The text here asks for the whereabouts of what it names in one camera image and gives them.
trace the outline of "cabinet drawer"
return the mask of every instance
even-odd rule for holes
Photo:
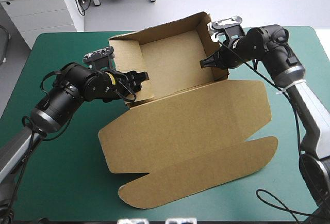
[[[64,0],[13,0],[1,4],[11,18],[67,9]]]
[[[21,32],[21,35],[24,38],[27,45],[32,49],[33,44],[36,41],[36,38],[43,33],[74,32],[74,31],[76,31],[76,28],[74,27],[73,24],[71,24],[71,25],[58,26],[47,29],[36,29],[36,30],[25,31],[25,32]]]
[[[49,11],[32,15],[17,16],[12,17],[11,20],[19,32],[73,24],[68,10]]]

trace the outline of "cardboard panel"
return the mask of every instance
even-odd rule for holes
[[[133,107],[98,137],[111,172],[151,172],[244,142],[270,119],[262,82],[221,81]]]
[[[173,21],[167,24],[158,25],[141,31],[114,36],[111,40],[137,40],[140,45],[144,45],[149,42],[164,39],[166,37],[176,36],[181,33],[194,30],[201,19],[208,16],[205,12],[199,12],[184,19]]]
[[[114,63],[120,72],[147,72],[138,41],[111,41],[115,51]],[[135,104],[154,97],[151,81],[142,82],[142,90],[136,93]]]
[[[260,170],[276,148],[277,139],[266,137],[213,151],[129,182],[118,195],[141,209],[161,206]]]
[[[141,46],[155,98],[213,81],[211,68],[199,61],[205,52],[196,30]]]

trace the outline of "green table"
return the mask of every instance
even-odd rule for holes
[[[306,79],[330,108],[330,63],[310,27],[289,27],[290,44],[307,68]],[[123,32],[55,33],[37,39],[31,55],[0,119],[1,143],[5,144],[21,128],[21,117],[44,96],[40,80],[49,71],[66,63],[82,62],[84,54],[108,45],[108,37]],[[266,74],[260,63],[259,70]],[[232,70],[231,79],[258,79],[247,67]],[[57,140],[43,142],[31,157],[18,201],[15,217],[31,220],[117,220],[143,217],[165,220],[168,217],[196,217],[199,220],[291,220],[285,212],[272,209],[255,197],[265,188],[289,207],[313,212],[316,205],[298,170],[296,133],[292,110],[285,98],[267,86],[272,121],[251,139],[275,135],[278,151],[261,171],[151,210],[126,205],[118,188],[138,174],[109,172],[97,133],[127,107],[122,101],[85,103],[75,114],[68,130]]]

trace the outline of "cardboard box flap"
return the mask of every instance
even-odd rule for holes
[[[153,171],[120,187],[118,195],[141,209],[161,206],[260,170],[276,148],[275,137],[243,142]]]
[[[112,41],[111,45],[115,49],[114,61],[118,71],[148,71],[138,41]],[[143,90],[136,93],[136,102],[152,99],[155,95],[151,81],[144,81],[141,85]]]
[[[109,40],[137,40],[140,45],[144,45],[149,42],[154,42],[194,30],[199,25],[200,21],[204,17],[208,16],[209,15],[205,12],[199,12],[184,19],[170,23],[161,24],[129,34],[113,36]]]
[[[270,120],[262,82],[221,81],[134,107],[98,136],[111,172],[152,172],[244,142]]]

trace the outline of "white floor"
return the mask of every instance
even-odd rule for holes
[[[87,10],[85,31],[139,30],[206,11],[214,20],[243,17],[243,27],[268,24],[307,25],[317,34],[330,58],[329,0],[101,0]],[[9,17],[0,8],[0,25],[11,30],[13,39],[7,63],[0,66],[0,116],[29,54]]]

